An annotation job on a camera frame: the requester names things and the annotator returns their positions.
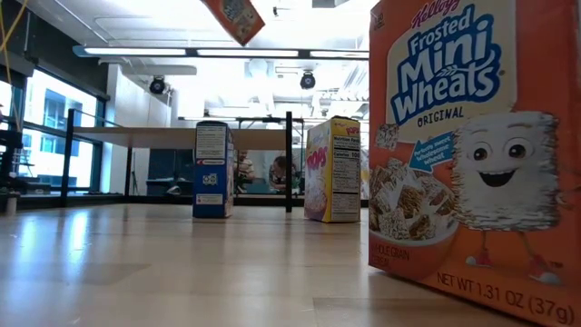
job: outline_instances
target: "ceiling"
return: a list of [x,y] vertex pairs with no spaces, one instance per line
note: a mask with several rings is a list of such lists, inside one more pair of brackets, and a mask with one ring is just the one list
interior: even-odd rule
[[[252,0],[266,25],[247,46],[369,50],[369,10],[376,2]],[[29,8],[82,45],[239,47],[200,0],[30,0]],[[125,74],[132,74],[135,67],[195,66],[197,76],[168,76],[168,81],[186,92],[202,88],[206,107],[211,108],[256,102],[327,105],[338,98],[365,99],[369,93],[367,63],[354,61],[275,60],[259,64],[259,70],[242,59],[117,58],[113,62],[124,63]],[[306,70],[317,80],[309,91],[299,85]],[[134,77],[143,84],[152,79]]]

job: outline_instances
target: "cereal piece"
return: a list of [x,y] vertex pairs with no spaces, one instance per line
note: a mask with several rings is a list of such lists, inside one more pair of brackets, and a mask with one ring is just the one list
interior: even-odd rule
[[448,198],[448,193],[434,176],[423,176],[418,178],[418,180],[426,192],[426,200],[429,205],[439,206]]
[[371,173],[371,178],[369,179],[369,193],[371,198],[379,192],[383,187],[383,184],[389,181],[389,172],[381,167],[377,166]]
[[383,214],[377,200],[369,200],[369,228],[379,232],[379,215]]
[[386,213],[379,216],[379,229],[381,233],[394,240],[409,239],[409,230],[403,216],[403,211],[398,208],[393,213]]
[[429,174],[429,173],[418,171],[418,170],[414,170],[413,173],[416,175],[417,178],[431,176],[431,174]]
[[399,127],[396,124],[383,124],[378,128],[375,146],[394,151],[398,146]]
[[438,214],[431,215],[430,220],[434,225],[434,236],[446,233],[455,222],[451,216],[441,216]]
[[423,241],[435,236],[436,227],[427,214],[422,214],[409,228],[409,237],[414,241]]
[[382,198],[373,199],[371,201],[374,202],[374,204],[375,204],[374,208],[377,211],[378,215],[382,215],[384,213],[389,213],[391,211],[391,209],[389,208],[389,205],[387,203],[385,203]]
[[408,167],[401,162],[399,159],[391,158],[388,161],[388,166],[386,170],[389,173],[389,178],[391,181],[403,181],[406,176],[408,176]]
[[383,184],[383,187],[378,192],[378,198],[385,203],[390,210],[398,207],[401,189],[404,184],[401,182],[391,181]]
[[398,207],[403,209],[403,213],[406,219],[411,219],[419,213],[423,198],[424,193],[422,190],[411,187],[409,185],[404,185],[401,188]]
[[454,212],[454,195],[448,193],[448,199],[438,208],[437,214],[447,216]]

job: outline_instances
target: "cereal box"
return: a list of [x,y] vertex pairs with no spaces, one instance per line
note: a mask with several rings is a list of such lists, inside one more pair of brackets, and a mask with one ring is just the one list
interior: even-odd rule
[[325,223],[360,219],[359,122],[332,118],[307,136],[305,217]]
[[199,122],[194,150],[195,218],[226,218],[234,204],[234,143],[223,122]]
[[264,27],[264,21],[250,0],[202,1],[226,32],[242,46]]
[[581,326],[575,0],[371,12],[369,264]]

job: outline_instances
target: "ceiling light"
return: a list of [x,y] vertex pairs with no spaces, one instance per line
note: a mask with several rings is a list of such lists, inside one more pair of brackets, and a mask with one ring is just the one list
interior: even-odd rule
[[188,120],[195,122],[202,121],[217,121],[217,122],[236,122],[236,118],[225,118],[225,117],[179,117],[179,120]]
[[299,74],[302,71],[300,67],[274,67],[274,73],[276,74]]
[[169,48],[85,48],[84,51],[89,55],[143,55],[143,56],[185,56],[185,49]]
[[298,57],[297,50],[268,50],[268,49],[198,49],[198,56],[208,57]]
[[311,51],[311,57],[318,58],[346,58],[346,59],[369,59],[368,51]]
[[[303,119],[303,121],[305,122],[305,124],[320,124],[320,123],[325,123],[327,122],[329,119],[331,118],[305,118]],[[360,119],[355,119],[355,118],[351,118],[353,120],[356,120],[358,122],[360,122],[361,124],[369,124],[369,120],[360,120]]]

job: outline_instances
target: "wooden floor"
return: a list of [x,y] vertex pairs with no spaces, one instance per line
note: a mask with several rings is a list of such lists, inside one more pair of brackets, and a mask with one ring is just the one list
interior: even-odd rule
[[119,204],[2,218],[0,326],[522,324],[369,268],[367,223],[190,216]]

